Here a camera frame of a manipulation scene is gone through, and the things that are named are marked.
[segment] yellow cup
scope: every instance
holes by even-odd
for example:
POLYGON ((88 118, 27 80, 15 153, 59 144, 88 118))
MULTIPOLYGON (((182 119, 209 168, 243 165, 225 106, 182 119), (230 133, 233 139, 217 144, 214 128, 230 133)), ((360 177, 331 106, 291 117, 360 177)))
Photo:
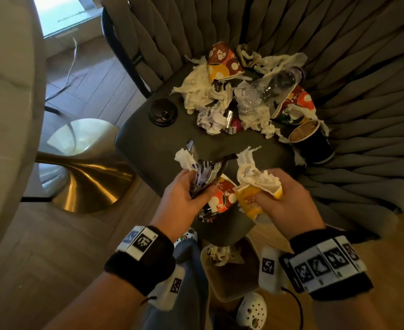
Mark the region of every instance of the yellow cup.
MULTIPOLYGON (((254 221, 259 214, 263 213, 263 209, 254 202, 254 196, 261 191, 264 190, 253 185, 237 186, 234 188, 234 192, 240 207, 243 209, 246 216, 254 221)), ((273 193, 272 196, 274 199, 280 200, 283 196, 282 187, 280 186, 280 188, 273 193)))

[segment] wooden floor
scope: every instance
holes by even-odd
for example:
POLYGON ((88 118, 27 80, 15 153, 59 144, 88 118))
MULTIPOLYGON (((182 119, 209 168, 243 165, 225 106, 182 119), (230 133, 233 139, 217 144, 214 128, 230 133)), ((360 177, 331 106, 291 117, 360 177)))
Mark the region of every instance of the wooden floor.
MULTIPOLYGON (((72 51, 48 60, 47 94, 63 87, 72 51)), ((78 118, 100 118, 121 126, 144 102, 104 38, 79 47, 70 87, 49 101, 41 144, 78 118)), ((41 195, 34 169, 26 195, 41 195)), ((136 224, 147 224, 160 198, 137 178, 123 199, 93 215, 71 214, 51 204, 21 204, 0 245, 0 330, 40 329, 101 271, 107 257, 136 224)), ((261 248, 288 249, 275 228, 255 227, 261 248)), ((375 284, 372 299, 391 329, 404 329, 404 215, 397 231, 380 242, 356 246, 375 284)), ((297 329, 298 308, 290 296, 262 293, 269 308, 265 329, 297 329)), ((309 296, 300 295, 304 329, 315 329, 309 296)))

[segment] white table top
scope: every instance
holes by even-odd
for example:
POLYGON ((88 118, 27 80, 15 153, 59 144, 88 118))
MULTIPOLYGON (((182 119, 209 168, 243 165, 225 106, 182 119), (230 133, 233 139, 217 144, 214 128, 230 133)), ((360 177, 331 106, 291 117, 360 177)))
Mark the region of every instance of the white table top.
POLYGON ((0 241, 33 168, 46 61, 33 0, 0 0, 0 241))

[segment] wristband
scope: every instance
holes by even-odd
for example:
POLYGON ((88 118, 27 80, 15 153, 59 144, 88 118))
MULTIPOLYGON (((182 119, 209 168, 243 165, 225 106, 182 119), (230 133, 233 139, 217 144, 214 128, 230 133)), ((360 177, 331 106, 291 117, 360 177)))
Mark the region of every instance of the wristband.
POLYGON ((280 257, 294 289, 315 300, 344 300, 373 288, 366 266, 337 230, 319 229, 290 240, 296 255, 280 257))
POLYGON ((173 250, 173 243, 156 227, 136 226, 106 262, 104 271, 129 282, 147 296, 173 274, 176 267, 173 250))

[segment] brass pedestal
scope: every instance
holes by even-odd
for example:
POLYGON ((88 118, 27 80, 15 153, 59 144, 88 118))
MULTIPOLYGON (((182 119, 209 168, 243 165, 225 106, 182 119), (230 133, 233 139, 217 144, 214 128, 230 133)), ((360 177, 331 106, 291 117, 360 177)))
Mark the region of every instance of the brass pedestal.
POLYGON ((93 213, 120 199, 133 171, 117 153, 119 128, 100 119, 80 119, 57 130, 38 152, 40 181, 52 202, 67 211, 93 213))

